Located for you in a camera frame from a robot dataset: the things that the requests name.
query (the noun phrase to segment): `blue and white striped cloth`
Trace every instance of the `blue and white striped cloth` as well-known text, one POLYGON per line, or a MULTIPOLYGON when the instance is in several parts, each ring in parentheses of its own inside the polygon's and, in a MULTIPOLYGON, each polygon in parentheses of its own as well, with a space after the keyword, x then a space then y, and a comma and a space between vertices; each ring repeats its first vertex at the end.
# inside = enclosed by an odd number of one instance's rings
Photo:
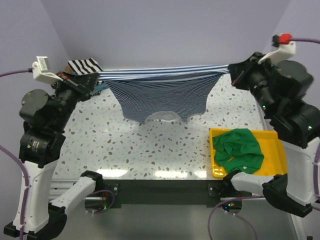
POLYGON ((207 97, 228 65, 205 65, 99 72, 110 87, 123 116, 143 123, 149 116, 170 120, 176 113, 186 121, 206 111, 207 97))

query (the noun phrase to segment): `yellow bin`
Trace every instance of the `yellow bin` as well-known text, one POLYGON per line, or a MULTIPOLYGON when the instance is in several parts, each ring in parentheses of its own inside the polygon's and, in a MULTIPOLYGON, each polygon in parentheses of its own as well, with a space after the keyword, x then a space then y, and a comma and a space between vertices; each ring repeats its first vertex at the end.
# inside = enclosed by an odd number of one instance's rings
MULTIPOLYGON (((213 137, 224 134, 231 129, 211 128, 210 131, 210 151, 211 151, 211 169, 215 178, 223 178, 227 175, 223 166, 215 162, 216 149, 213 145, 213 137)), ((287 173, 287 161, 285 149, 278 139, 276 131, 251 131, 260 144, 261 151, 264 155, 261 168, 254 173, 258 176, 274 176, 276 174, 287 173)))

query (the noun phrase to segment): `speckled tabletop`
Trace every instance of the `speckled tabletop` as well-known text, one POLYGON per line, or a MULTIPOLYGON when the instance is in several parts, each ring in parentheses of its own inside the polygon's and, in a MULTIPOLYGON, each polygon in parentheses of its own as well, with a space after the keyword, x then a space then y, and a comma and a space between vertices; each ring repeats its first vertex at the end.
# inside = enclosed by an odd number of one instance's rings
POLYGON ((263 130, 255 99, 237 90, 224 75, 207 99, 206 113, 181 120, 124 119, 107 89, 76 106, 53 174, 55 180, 78 179, 85 170, 105 179, 214 179, 209 128, 263 130))

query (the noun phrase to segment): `gray floor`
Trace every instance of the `gray floor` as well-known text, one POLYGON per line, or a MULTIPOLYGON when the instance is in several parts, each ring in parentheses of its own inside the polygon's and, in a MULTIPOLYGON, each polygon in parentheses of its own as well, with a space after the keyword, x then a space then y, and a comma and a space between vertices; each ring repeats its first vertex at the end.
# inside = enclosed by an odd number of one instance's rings
MULTIPOLYGON (((208 240, 205 206, 123 205, 92 216, 79 205, 57 240, 208 240)), ((265 200, 247 200, 240 214, 257 230, 259 240, 297 240, 289 214, 265 200)), ((211 221, 215 240, 254 240, 250 227, 222 209, 211 221)))

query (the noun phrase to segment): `wall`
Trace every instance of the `wall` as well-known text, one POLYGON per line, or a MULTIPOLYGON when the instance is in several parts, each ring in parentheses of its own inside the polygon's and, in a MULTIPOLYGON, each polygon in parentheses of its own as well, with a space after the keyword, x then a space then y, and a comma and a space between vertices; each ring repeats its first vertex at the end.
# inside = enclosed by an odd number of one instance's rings
MULTIPOLYGON (((61 70, 68 55, 40 0, 3 0, 0 8, 0 73, 30 68, 36 56, 48 56, 51 68, 61 70)), ((33 89, 51 90, 33 80, 31 73, 0 78, 0 144, 19 154, 23 121, 19 117, 21 99, 33 89)), ((21 170, 0 152, 0 227, 11 222, 17 212, 21 170)), ((0 231, 1 240, 11 240, 0 231)))
POLYGON ((290 0, 42 2, 70 58, 125 68, 243 61, 263 50, 290 0))
MULTIPOLYGON (((274 34, 291 33, 297 38, 318 38, 320 31, 320 1, 315 0, 292 0, 283 14, 274 34)), ((267 45, 264 52, 270 52, 270 45, 267 45)), ((320 45, 314 43, 298 42, 296 56, 292 60, 302 63, 310 74, 314 77, 314 82, 304 97, 304 100, 320 108, 320 45)), ((302 223, 306 233, 315 239, 320 238, 319 228, 320 213, 313 211, 304 219, 302 223)))

